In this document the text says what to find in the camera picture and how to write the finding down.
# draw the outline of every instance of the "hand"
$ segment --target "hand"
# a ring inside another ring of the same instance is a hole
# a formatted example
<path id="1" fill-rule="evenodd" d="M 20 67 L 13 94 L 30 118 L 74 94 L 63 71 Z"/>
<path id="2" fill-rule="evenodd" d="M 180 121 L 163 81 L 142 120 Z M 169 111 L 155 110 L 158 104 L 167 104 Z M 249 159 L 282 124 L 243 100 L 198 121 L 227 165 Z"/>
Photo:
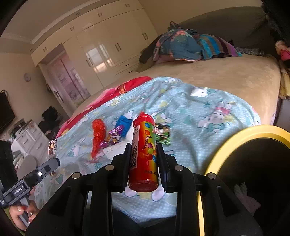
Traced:
<path id="1" fill-rule="evenodd" d="M 14 224 L 21 230 L 26 231 L 27 227 L 22 222 L 22 220 L 19 218 L 20 215 L 24 213 L 24 211 L 27 211 L 28 214 L 28 223 L 31 223 L 36 215 L 38 214 L 39 210 L 36 207 L 36 204 L 34 201 L 30 200 L 29 206 L 11 206 L 9 208 L 10 216 L 14 222 Z"/>

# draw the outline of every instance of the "blue bedsheet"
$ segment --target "blue bedsheet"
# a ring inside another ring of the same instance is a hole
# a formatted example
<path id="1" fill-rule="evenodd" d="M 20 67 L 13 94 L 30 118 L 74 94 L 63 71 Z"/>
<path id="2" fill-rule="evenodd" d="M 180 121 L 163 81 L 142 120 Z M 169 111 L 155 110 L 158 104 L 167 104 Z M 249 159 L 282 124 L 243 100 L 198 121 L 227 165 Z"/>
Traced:
<path id="1" fill-rule="evenodd" d="M 141 111 L 152 115 L 156 123 L 171 127 L 171 145 L 164 145 L 164 151 L 199 174 L 205 172 L 214 153 L 227 139 L 260 124 L 254 109 L 235 95 L 196 88 L 175 78 L 155 78 L 91 111 L 58 138 L 57 158 L 61 164 L 56 175 L 47 176 L 37 185 L 37 206 L 41 208 L 72 173 L 93 173 L 111 162 L 104 152 L 99 154 L 98 163 L 88 162 L 94 119 L 102 119 L 108 131 L 114 128 L 120 115 L 132 118 Z M 124 193 L 112 193 L 112 204 L 142 223 L 175 215 L 176 194 L 165 194 L 159 201 L 153 201 L 151 193 L 138 193 L 130 198 Z"/>

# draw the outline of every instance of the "screw head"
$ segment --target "screw head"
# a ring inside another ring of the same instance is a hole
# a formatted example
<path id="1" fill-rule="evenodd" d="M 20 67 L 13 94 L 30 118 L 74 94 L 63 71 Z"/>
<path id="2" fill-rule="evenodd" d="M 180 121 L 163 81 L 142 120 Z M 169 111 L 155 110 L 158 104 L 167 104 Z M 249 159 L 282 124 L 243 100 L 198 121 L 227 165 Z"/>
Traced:
<path id="1" fill-rule="evenodd" d="M 210 179 L 215 179 L 217 176 L 216 176 L 216 174 L 214 174 L 214 173 L 209 173 L 209 174 L 207 175 L 207 177 L 209 177 Z"/>
<path id="2" fill-rule="evenodd" d="M 113 165 L 107 165 L 106 166 L 106 170 L 107 171 L 111 171 L 111 170 L 113 170 L 115 167 L 113 166 Z"/>
<path id="3" fill-rule="evenodd" d="M 174 167 L 174 169 L 177 170 L 177 171 L 182 171 L 182 170 L 183 170 L 183 166 L 181 166 L 181 165 L 176 165 L 176 166 Z"/>
<path id="4" fill-rule="evenodd" d="M 81 173 L 79 173 L 79 172 L 75 172 L 75 173 L 73 173 L 73 175 L 72 175 L 72 178 L 73 178 L 73 179 L 78 179 L 79 177 L 81 177 Z"/>

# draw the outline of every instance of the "wardrobe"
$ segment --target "wardrobe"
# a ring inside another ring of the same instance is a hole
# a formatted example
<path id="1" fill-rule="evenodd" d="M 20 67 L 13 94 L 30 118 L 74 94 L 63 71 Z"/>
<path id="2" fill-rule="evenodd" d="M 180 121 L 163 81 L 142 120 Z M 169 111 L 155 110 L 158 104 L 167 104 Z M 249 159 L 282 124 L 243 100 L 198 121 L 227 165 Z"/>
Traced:
<path id="1" fill-rule="evenodd" d="M 156 37 L 156 30 L 139 1 L 121 0 L 79 15 L 48 37 L 31 56 L 37 66 L 62 44 L 93 95 L 135 73 L 140 52 Z"/>

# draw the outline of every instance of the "colorful candy label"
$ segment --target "colorful candy label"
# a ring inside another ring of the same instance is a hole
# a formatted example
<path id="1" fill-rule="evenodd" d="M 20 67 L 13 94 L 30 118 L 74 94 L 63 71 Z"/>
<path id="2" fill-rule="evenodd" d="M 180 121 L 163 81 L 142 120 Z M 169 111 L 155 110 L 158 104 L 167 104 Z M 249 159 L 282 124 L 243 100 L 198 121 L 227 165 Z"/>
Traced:
<path id="1" fill-rule="evenodd" d="M 137 179 L 158 182 L 155 127 L 146 121 L 134 128 L 130 171 L 134 169 Z"/>

